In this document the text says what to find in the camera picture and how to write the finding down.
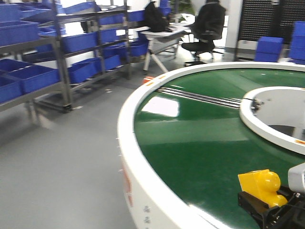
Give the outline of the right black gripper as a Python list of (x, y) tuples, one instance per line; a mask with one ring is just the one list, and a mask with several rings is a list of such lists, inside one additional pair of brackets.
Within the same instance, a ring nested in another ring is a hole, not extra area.
[(305, 194), (281, 186), (278, 194), (288, 198), (281, 207), (269, 207), (260, 199), (245, 191), (238, 193), (238, 205), (244, 209), (261, 229), (304, 229)]

